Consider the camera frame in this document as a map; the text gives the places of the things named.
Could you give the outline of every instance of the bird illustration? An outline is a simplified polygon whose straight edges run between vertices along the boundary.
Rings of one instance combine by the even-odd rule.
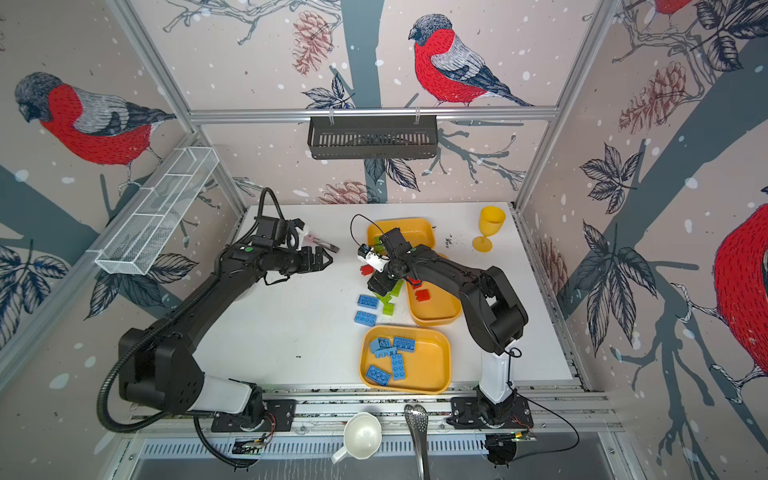
[[[761,191],[768,194],[768,187]],[[735,388],[736,396],[729,400],[742,403],[744,385],[768,376],[768,204],[725,237],[717,249],[713,273],[717,292],[717,307],[713,309],[692,303],[685,286],[672,285],[683,291],[688,303],[684,322],[692,309],[720,319],[754,360],[752,371],[741,380],[733,379],[722,366],[710,366]]]
[[[469,102],[484,97],[507,98],[531,107],[515,97],[491,73],[485,60],[464,45],[445,15],[432,13],[416,20],[408,39],[415,41],[416,77],[437,98],[436,107],[447,101],[469,106]]]
[[[73,154],[95,164],[125,165],[128,180],[118,187],[120,192],[129,184],[139,185],[131,179],[131,162],[152,151],[149,139],[161,123],[176,118],[116,95],[81,90],[40,71],[24,77],[15,93],[24,119],[37,118]]]

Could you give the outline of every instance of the white mug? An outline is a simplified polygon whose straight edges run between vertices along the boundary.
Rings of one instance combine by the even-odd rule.
[[[379,420],[368,412],[353,416],[344,427],[344,445],[331,455],[331,462],[341,462],[351,455],[365,460],[379,450],[382,443],[382,426]]]

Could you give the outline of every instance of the metal spoon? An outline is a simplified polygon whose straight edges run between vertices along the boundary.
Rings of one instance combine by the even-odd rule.
[[[406,405],[406,423],[413,438],[413,449],[416,452],[416,464],[419,467],[421,480],[429,480],[429,460],[427,458],[427,424],[429,415],[421,405]]]

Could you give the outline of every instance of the bird's head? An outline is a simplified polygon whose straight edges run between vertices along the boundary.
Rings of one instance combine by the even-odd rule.
[[[22,117],[29,122],[36,118],[40,121],[52,121],[48,108],[48,94],[63,82],[51,74],[36,71],[24,77],[16,85],[16,103]]]
[[[432,36],[438,30],[450,30],[453,28],[451,21],[448,17],[439,13],[430,13],[424,15],[411,28],[411,33],[408,35],[409,40],[415,40],[419,47],[423,47],[426,44],[429,37]]]

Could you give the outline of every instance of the white snow dot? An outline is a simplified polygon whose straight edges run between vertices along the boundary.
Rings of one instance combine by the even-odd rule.
[[[51,380],[51,382],[48,384],[48,388],[53,390],[61,390],[67,386],[67,382],[69,382],[69,374],[62,373],[61,375]]]

